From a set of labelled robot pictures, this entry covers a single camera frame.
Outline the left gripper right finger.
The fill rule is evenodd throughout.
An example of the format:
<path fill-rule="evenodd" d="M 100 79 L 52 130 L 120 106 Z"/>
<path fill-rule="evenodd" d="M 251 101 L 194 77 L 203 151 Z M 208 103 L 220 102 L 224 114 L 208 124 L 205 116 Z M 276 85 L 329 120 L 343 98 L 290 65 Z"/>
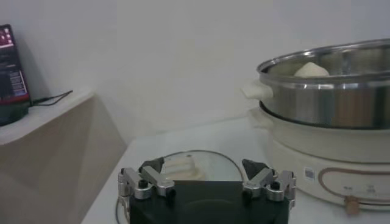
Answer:
<path fill-rule="evenodd" d="M 294 172 L 283 170 L 278 173 L 265 163 L 243 159 L 242 165 L 248 177 L 243 182 L 243 200 L 252 200 L 265 195 L 269 201 L 288 201 L 289 209 L 296 205 L 296 176 Z"/>

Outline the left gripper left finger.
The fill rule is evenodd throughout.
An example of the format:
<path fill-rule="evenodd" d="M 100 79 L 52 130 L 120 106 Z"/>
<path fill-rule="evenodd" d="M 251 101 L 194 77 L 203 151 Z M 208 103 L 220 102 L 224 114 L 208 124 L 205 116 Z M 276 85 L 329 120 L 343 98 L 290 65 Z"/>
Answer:
<path fill-rule="evenodd" d="M 121 198 L 133 196 L 137 200 L 147 200 L 155 189 L 161 197 L 175 197 L 175 182 L 161 174 L 164 163 L 165 159 L 160 157 L 145 161 L 138 170 L 122 168 L 118 174 L 118 195 Z"/>

